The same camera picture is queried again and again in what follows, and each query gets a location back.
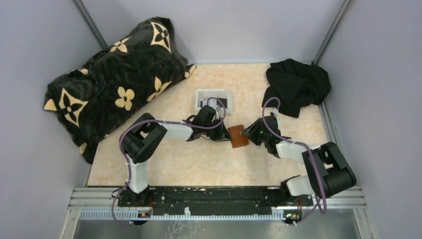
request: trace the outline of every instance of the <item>black cloth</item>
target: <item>black cloth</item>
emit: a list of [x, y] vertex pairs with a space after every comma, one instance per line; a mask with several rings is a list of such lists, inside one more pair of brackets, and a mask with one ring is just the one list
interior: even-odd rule
[[48, 85], [44, 109], [57, 115], [88, 163], [107, 134], [195, 69], [179, 54], [174, 38], [168, 18], [148, 19], [80, 70]]
[[[287, 59], [271, 63], [267, 70], [267, 88], [262, 107], [271, 97], [281, 101], [279, 112], [298, 118], [301, 107], [310, 104], [320, 105], [331, 90], [328, 73], [316, 65], [307, 65]], [[271, 101], [267, 107], [277, 107], [277, 101]]]

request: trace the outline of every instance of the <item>white wall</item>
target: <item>white wall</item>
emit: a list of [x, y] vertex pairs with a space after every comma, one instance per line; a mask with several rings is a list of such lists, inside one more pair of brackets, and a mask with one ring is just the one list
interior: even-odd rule
[[172, 20], [194, 63], [312, 61], [343, 0], [84, 0], [107, 44], [141, 21]]
[[87, 163], [44, 112], [47, 84], [99, 50], [70, 0], [0, 3], [0, 237], [57, 238]]
[[421, 238], [422, 1], [355, 1], [324, 54], [328, 104], [383, 239]]

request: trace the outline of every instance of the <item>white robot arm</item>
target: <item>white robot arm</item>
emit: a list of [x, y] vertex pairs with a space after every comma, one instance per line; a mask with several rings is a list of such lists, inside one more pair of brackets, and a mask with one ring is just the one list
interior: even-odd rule
[[[185, 122], [197, 126], [216, 125], [220, 118], [213, 107], [204, 107], [197, 116], [192, 116]], [[150, 114], [143, 114], [137, 122], [154, 119]], [[271, 129], [280, 134], [278, 130], [279, 120], [275, 114], [265, 117]], [[317, 184], [317, 177], [312, 167], [307, 150], [299, 144], [282, 141], [275, 137], [259, 118], [254, 124], [243, 131], [248, 139], [256, 145], [265, 144], [267, 151], [278, 158], [287, 158], [305, 165], [308, 174], [285, 180], [281, 183], [280, 190], [286, 202], [295, 200], [299, 195], [316, 194], [321, 197]], [[192, 141], [201, 135], [207, 135], [213, 141], [230, 139], [223, 124], [211, 130], [192, 128], [181, 124], [168, 124], [161, 122], [148, 123], [134, 128], [123, 139], [123, 148], [126, 155], [131, 159], [130, 169], [132, 180], [129, 183], [130, 189], [140, 194], [148, 187], [147, 181], [147, 160], [154, 153], [162, 140], [178, 139]], [[322, 186], [326, 197], [346, 190], [356, 184], [356, 177], [350, 169], [337, 145], [328, 142], [323, 145], [308, 145], [313, 153], [318, 174], [321, 177]]]

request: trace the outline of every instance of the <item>small container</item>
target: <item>small container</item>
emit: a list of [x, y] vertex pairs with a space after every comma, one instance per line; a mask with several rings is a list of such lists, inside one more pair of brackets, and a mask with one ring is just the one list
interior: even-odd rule
[[[201, 109], [201, 101], [208, 100], [210, 97], [216, 97], [221, 99], [227, 99], [227, 107], [226, 107], [226, 114], [232, 115], [233, 114], [233, 102], [231, 98], [231, 94], [224, 90], [224, 89], [198, 89], [195, 98], [195, 110], [199, 112]], [[223, 115], [223, 109], [218, 112], [220, 116]]]

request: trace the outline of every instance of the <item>floral pattern pillow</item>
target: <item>floral pattern pillow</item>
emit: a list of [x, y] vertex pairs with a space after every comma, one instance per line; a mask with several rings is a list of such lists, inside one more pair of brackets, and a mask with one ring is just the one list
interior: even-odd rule
[[44, 110], [57, 115], [92, 163], [107, 134], [194, 71], [195, 65], [187, 63], [176, 49], [170, 20], [151, 18], [91, 57], [80, 70], [50, 83]]

